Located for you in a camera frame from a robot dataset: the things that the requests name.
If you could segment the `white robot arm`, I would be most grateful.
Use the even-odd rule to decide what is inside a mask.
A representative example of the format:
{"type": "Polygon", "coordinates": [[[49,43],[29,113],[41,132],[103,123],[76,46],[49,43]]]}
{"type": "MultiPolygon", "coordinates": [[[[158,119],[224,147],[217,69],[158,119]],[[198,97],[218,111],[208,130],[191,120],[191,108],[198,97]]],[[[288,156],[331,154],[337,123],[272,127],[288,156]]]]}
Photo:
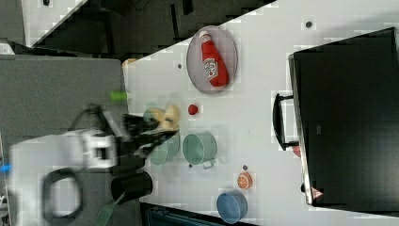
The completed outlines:
{"type": "Polygon", "coordinates": [[[122,116],[118,125],[99,107],[89,113],[96,128],[71,126],[61,135],[36,137],[9,149],[8,209],[12,226],[70,226],[101,197],[85,188],[82,171],[108,171],[111,196],[127,202],[152,193],[152,178],[142,169],[156,147],[175,137],[180,113],[152,107],[150,114],[122,116]]]}

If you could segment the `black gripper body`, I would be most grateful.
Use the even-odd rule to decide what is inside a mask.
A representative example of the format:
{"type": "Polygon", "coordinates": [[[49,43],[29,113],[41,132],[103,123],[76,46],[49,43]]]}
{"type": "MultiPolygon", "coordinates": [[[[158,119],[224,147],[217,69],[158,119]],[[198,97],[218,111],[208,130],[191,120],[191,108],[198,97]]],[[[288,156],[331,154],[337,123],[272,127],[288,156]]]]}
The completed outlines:
{"type": "Polygon", "coordinates": [[[111,175],[135,173],[142,169],[155,148],[178,133],[177,127],[162,127],[160,120],[147,121],[143,117],[123,114],[122,122],[122,127],[108,123],[117,150],[117,163],[109,169],[111,175]]]}

